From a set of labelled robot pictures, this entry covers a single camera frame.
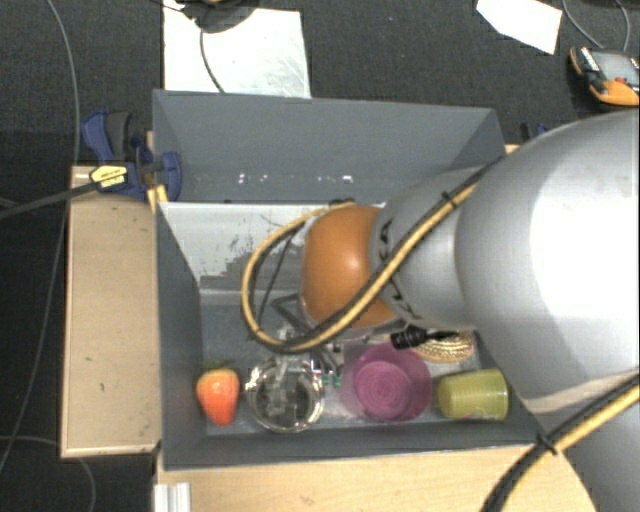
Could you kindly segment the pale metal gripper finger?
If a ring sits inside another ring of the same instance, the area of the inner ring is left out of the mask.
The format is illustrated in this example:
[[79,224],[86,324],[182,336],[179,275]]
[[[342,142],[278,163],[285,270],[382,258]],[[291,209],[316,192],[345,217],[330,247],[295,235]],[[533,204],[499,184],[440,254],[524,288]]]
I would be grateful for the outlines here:
[[273,362],[272,374],[267,385],[267,397],[271,408],[285,408],[288,401],[288,363],[280,359]]
[[304,378],[289,374],[286,384],[287,410],[291,416],[305,416],[308,409],[308,393]]

